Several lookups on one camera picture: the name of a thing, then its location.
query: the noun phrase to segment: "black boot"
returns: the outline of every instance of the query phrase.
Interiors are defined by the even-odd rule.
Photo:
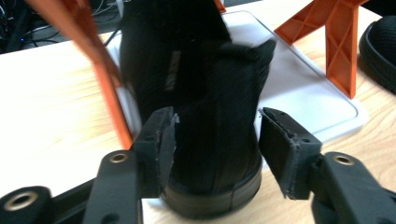
[[[164,200],[194,218],[249,202],[262,168],[253,121],[275,42],[233,44],[213,0],[133,0],[121,30],[121,73],[143,123],[168,105],[179,116]]]
[[[371,75],[396,94],[396,16],[383,17],[367,27],[359,48]]]

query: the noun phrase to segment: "wooden table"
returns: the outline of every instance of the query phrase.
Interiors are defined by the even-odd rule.
[[[263,0],[228,11],[247,10],[276,28],[308,0]],[[358,36],[379,17],[360,9]],[[295,46],[325,68],[324,30]],[[323,146],[360,159],[379,183],[396,190],[396,97],[357,75],[357,94],[370,119],[358,131]],[[50,187],[53,195],[95,176],[108,152],[120,149],[89,61],[71,42],[0,55],[0,196],[25,186]],[[145,223],[313,223],[310,201],[283,198],[269,170],[243,209],[222,218],[192,221],[148,201]]]

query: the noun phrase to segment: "rubber sole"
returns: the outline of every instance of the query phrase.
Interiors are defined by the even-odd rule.
[[[368,37],[373,23],[364,31],[359,43],[361,57],[373,71],[382,86],[396,93],[396,65],[384,58],[372,45]]]
[[[163,200],[178,214],[193,219],[209,219],[225,216],[249,203],[262,183],[262,167],[242,186],[213,194],[189,194],[168,184]]]

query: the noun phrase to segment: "orange plastic bracket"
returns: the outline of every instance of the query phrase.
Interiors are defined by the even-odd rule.
[[[130,148],[133,138],[115,90],[115,87],[120,86],[120,73],[97,35],[88,0],[26,0],[26,2],[63,35],[73,39],[90,58],[120,142],[125,149]]]
[[[356,94],[359,6],[368,0],[314,0],[275,32],[288,44],[326,27],[326,77],[349,98]]]
[[[220,0],[215,0],[215,4],[216,4],[216,7],[218,8],[218,11],[220,13],[223,13],[226,11],[225,6],[222,4],[222,2]]]

